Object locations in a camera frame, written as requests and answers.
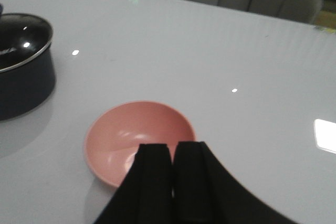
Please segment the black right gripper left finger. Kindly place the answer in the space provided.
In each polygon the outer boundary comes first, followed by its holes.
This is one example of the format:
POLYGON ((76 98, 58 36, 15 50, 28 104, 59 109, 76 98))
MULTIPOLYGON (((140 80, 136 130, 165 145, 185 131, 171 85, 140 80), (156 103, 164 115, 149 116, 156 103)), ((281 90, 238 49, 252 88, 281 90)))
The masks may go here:
POLYGON ((166 144, 141 144, 95 223, 172 223, 172 163, 166 144))

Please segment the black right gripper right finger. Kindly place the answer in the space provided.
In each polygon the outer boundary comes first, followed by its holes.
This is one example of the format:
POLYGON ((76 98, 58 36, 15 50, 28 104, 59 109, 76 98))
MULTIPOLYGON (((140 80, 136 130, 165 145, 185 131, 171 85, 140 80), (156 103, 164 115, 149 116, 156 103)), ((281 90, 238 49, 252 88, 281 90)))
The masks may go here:
POLYGON ((205 142, 174 154, 176 223, 293 223, 241 185, 205 142))

